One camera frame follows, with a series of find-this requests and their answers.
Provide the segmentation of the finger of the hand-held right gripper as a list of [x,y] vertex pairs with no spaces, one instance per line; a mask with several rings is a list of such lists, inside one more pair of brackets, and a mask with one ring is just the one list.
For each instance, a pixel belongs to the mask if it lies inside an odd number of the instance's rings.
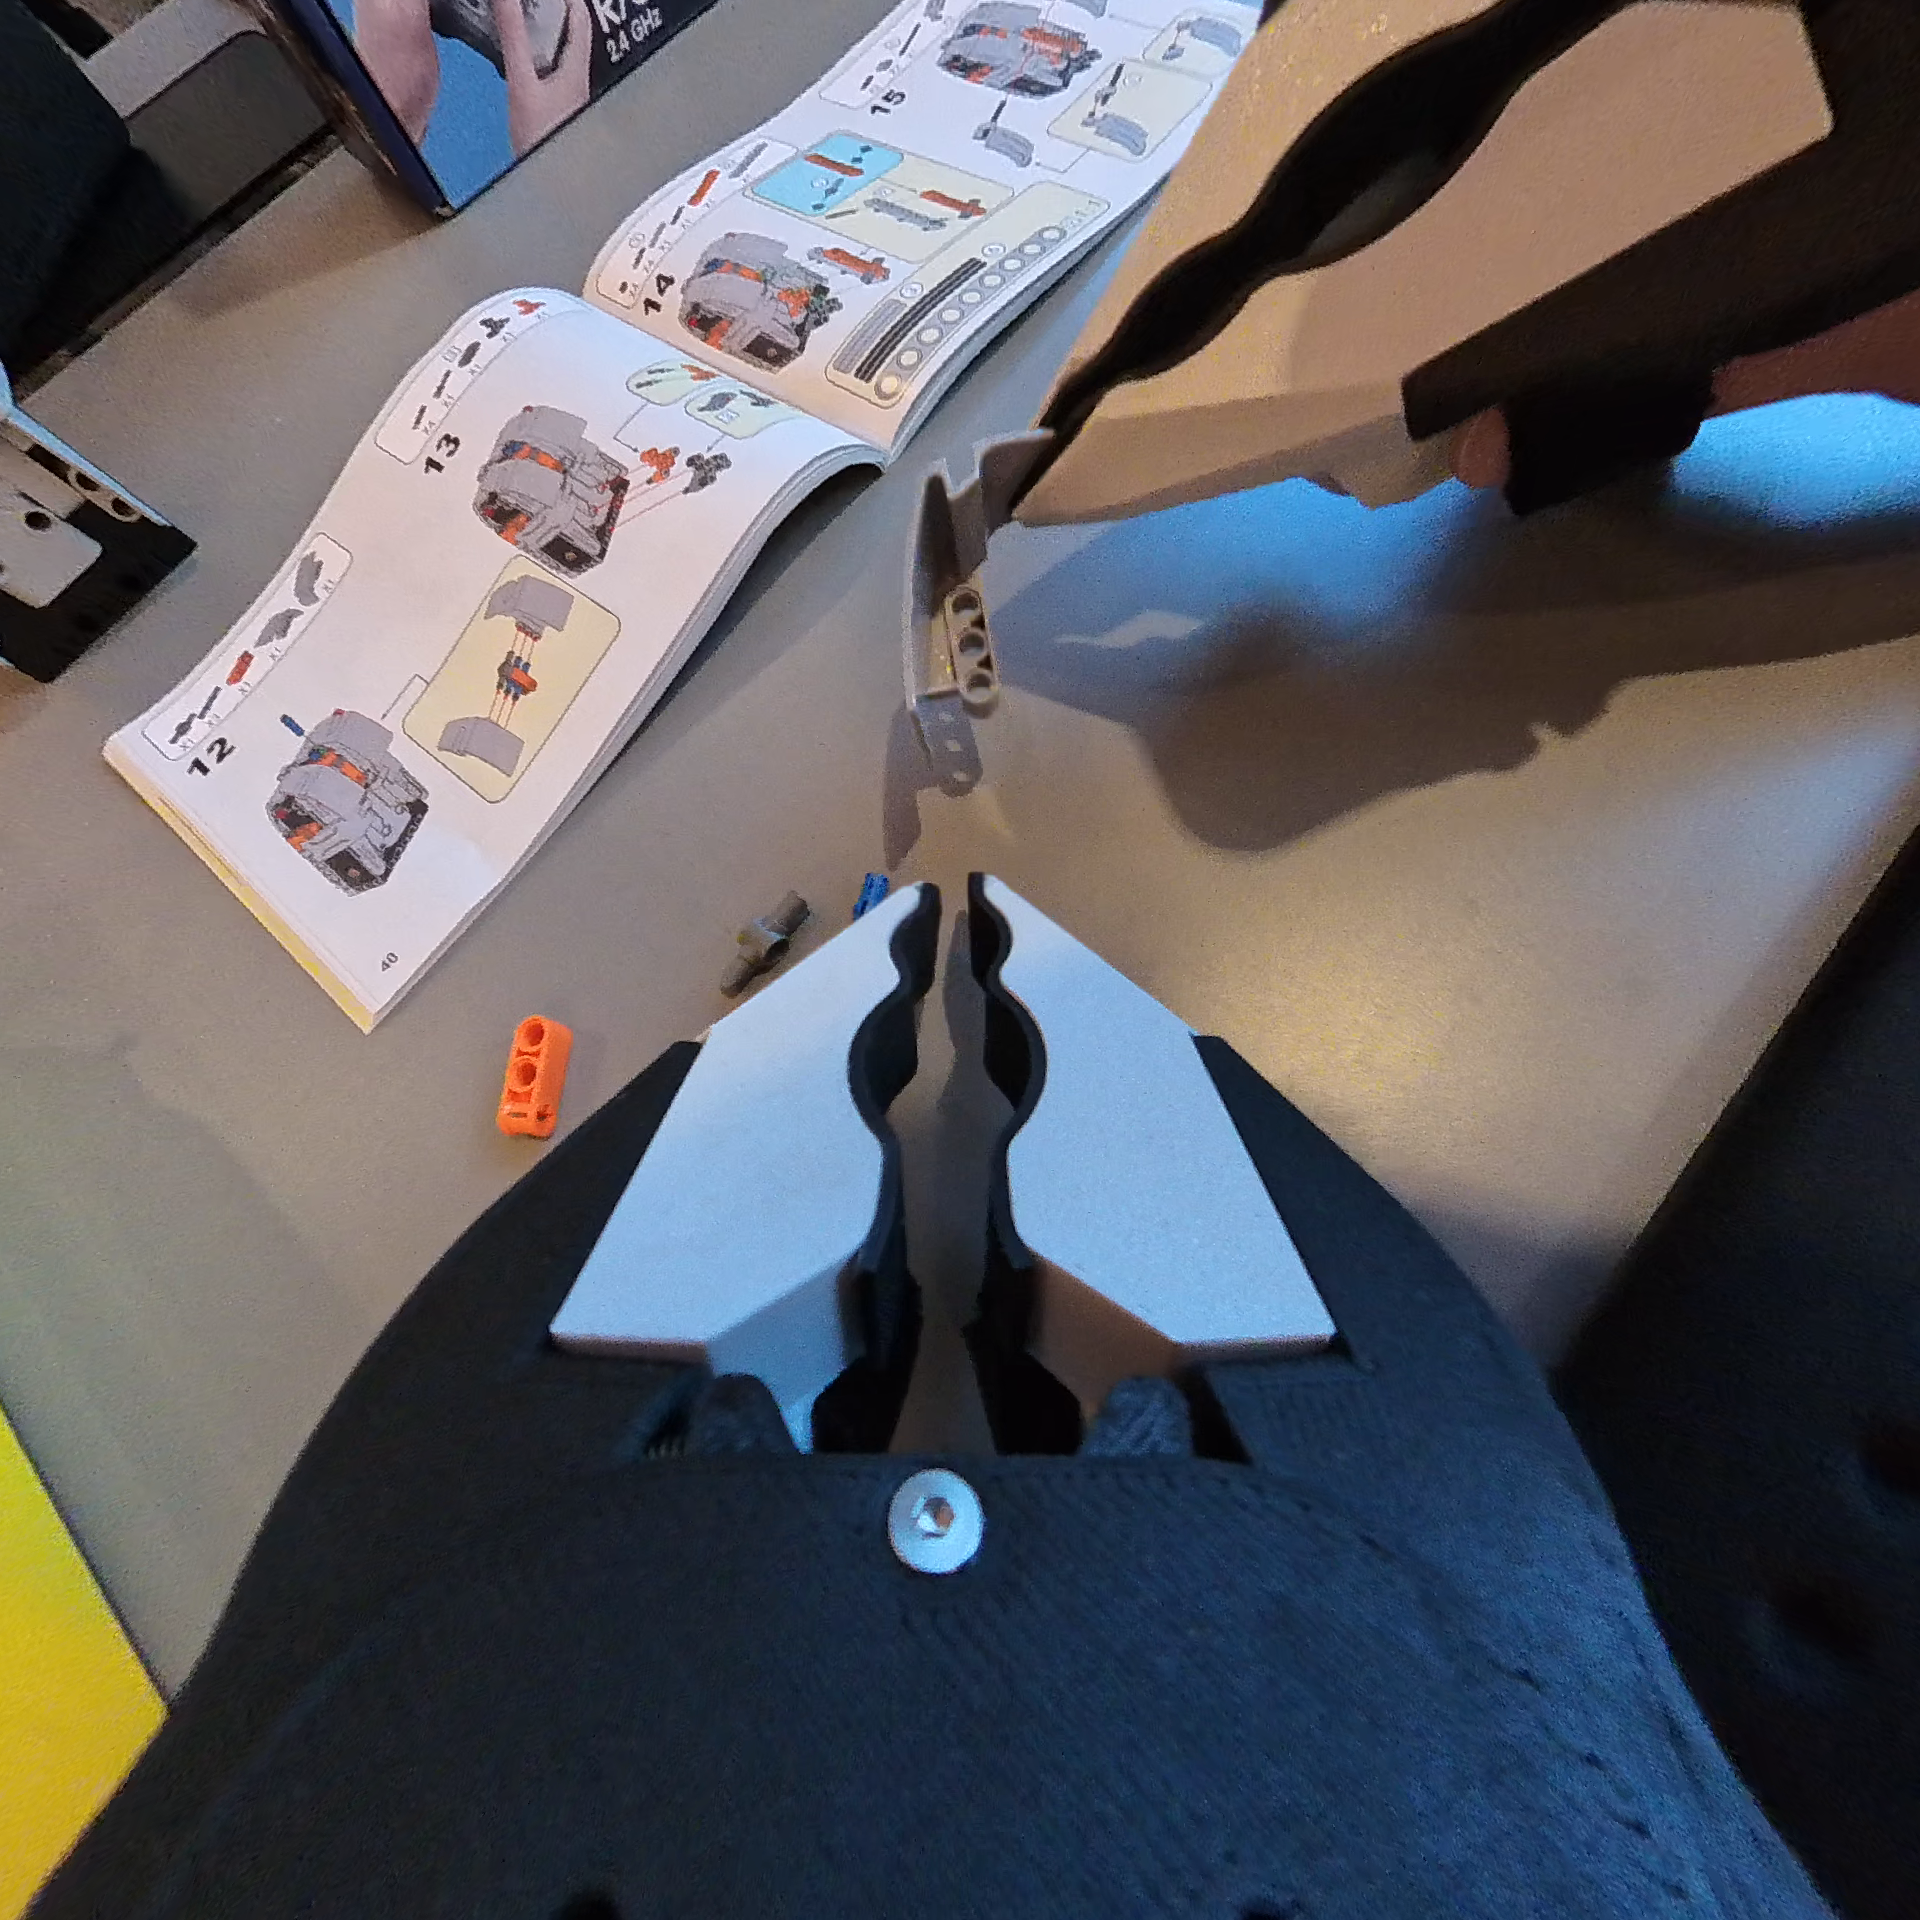
[[1268,278],[1333,264],[1412,219],[1605,0],[1264,4],[1038,429],[1058,444],[1125,383],[1193,361]]
[[1610,4],[1368,250],[1268,278],[1193,361],[1125,383],[1018,523],[1113,523],[1279,479],[1398,505],[1451,476],[1400,383],[1828,135],[1797,4]]

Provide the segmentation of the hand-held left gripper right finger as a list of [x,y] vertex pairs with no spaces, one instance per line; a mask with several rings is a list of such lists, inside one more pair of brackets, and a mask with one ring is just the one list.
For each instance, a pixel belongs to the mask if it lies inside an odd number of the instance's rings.
[[966,1347],[1000,1456],[1071,1456],[1114,1380],[1333,1341],[1201,1038],[1005,880],[966,880],[986,1178]]

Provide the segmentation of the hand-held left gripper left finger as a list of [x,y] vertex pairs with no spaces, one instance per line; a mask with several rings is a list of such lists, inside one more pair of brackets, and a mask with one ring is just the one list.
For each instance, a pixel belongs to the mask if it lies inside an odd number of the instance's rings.
[[858,1289],[900,1226],[886,1109],[937,947],[941,889],[907,885],[709,1026],[553,1320],[563,1351],[758,1378],[810,1452],[829,1380],[898,1347]]

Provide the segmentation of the orange connector brick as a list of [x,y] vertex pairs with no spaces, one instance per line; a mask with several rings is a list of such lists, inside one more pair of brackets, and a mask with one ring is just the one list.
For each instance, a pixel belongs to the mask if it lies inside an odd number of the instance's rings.
[[502,1137],[553,1137],[568,1082],[571,1032],[554,1019],[521,1019],[508,1038],[496,1131]]

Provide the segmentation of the small grey axle pin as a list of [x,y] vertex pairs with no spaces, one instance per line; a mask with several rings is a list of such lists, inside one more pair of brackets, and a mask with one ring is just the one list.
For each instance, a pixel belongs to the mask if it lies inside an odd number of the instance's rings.
[[737,954],[724,971],[718,992],[744,997],[759,975],[769,975],[788,958],[788,949],[805,923],[806,923],[806,904],[796,889],[788,889],[764,915],[749,920],[737,934]]

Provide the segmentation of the grey curved panel brick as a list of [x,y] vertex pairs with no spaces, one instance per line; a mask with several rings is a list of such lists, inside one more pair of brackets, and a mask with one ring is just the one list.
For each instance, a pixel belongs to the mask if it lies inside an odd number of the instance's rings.
[[1053,433],[1000,438],[973,448],[963,479],[931,467],[919,487],[907,547],[900,693],[943,795],[966,795],[984,774],[973,724],[995,709],[1000,671],[980,574],[986,538],[1007,527],[1044,453],[1053,453]]

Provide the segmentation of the white instruction booklet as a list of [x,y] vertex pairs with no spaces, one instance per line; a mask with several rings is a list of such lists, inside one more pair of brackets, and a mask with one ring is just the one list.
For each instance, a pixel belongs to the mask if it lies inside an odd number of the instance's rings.
[[449,324],[108,763],[371,1032],[666,697],[829,476],[886,467],[1174,166],[1255,4],[898,4]]

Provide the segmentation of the yellow plastic bin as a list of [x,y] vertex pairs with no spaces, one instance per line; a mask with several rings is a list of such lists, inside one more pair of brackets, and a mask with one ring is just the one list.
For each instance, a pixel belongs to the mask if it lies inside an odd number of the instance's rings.
[[0,1912],[74,1854],[161,1697],[14,1426],[0,1430]]

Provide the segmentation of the partly built toy robot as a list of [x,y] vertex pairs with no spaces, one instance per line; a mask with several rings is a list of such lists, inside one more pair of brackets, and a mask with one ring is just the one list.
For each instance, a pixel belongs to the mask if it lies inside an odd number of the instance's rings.
[[33,424],[0,383],[0,655],[58,682],[196,543]]

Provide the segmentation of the grey desk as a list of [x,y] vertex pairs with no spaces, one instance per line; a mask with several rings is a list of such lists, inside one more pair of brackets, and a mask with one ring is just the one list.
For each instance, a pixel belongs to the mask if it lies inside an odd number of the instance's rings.
[[453,954],[360,1037],[104,764],[300,538],[397,378],[582,286],[670,170],[886,4],[718,4],[453,224],[329,153],[24,388],[200,543],[58,683],[4,676],[4,1406],[161,1690],[300,1442],[540,1145],[700,1032],[744,915],[1005,879],[1231,1038],[1554,1351],[1915,817],[1915,412],[1708,424],[1668,492],[1514,523],[1275,487],[993,543],[1005,707],[919,792],[898,560],[931,463],[1033,416],[1125,234],[898,469],[759,552],[709,646]]

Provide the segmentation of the black dimpled pad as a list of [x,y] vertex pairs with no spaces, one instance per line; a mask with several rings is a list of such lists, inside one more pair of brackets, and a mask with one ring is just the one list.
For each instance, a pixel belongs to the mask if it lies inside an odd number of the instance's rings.
[[1764,1816],[1843,1915],[1915,1915],[1915,837],[1650,1221],[1554,1397]]

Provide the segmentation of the blue toy robot box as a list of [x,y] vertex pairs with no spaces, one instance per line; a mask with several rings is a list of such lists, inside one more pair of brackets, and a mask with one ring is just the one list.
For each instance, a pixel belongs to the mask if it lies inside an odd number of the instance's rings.
[[333,121],[449,219],[666,46],[705,0],[279,0]]

